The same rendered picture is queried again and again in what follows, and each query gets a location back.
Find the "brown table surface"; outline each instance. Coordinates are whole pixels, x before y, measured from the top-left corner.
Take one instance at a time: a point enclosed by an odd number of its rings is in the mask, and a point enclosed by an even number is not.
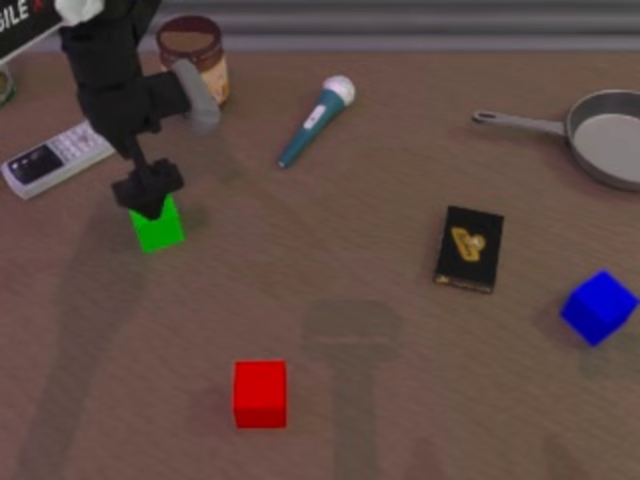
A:
[[[640,200],[557,139],[469,120],[561,119],[638,88],[638,60],[234,54],[215,134],[176,118],[144,138],[187,184],[188,240],[154,255],[112,199],[120,159],[29,202],[3,185],[0,478],[638,478],[639,319],[590,350],[558,311],[601,268],[638,291]],[[2,158],[81,120],[62,57],[13,70]],[[342,72],[356,103],[277,170]],[[505,216],[493,295],[431,281],[452,204]],[[232,425],[231,365],[251,357],[289,362],[287,430]]]

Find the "green cube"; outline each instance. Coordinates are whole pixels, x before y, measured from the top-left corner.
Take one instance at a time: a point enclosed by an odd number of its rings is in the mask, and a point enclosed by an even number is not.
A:
[[[129,210],[129,216],[145,253],[152,253],[184,241],[180,214],[170,195],[165,200],[162,214],[157,220],[149,220],[133,210]]]

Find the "blue cube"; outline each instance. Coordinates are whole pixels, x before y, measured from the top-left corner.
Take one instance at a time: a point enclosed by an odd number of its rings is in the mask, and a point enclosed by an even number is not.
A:
[[[601,271],[573,291],[561,315],[595,347],[618,330],[637,305],[633,293],[611,274]]]

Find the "red cube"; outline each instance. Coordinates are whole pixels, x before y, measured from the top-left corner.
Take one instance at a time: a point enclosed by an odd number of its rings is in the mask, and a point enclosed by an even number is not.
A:
[[[243,360],[234,365],[233,415],[238,428],[287,425],[287,364]]]

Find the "pan handle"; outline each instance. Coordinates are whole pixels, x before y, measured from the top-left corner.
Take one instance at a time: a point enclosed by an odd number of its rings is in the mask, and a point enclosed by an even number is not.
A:
[[[525,130],[532,130],[553,135],[567,136],[562,122],[552,122],[549,120],[534,120],[532,118],[516,117],[496,112],[475,112],[471,119],[480,124],[498,125],[503,127],[516,127]]]

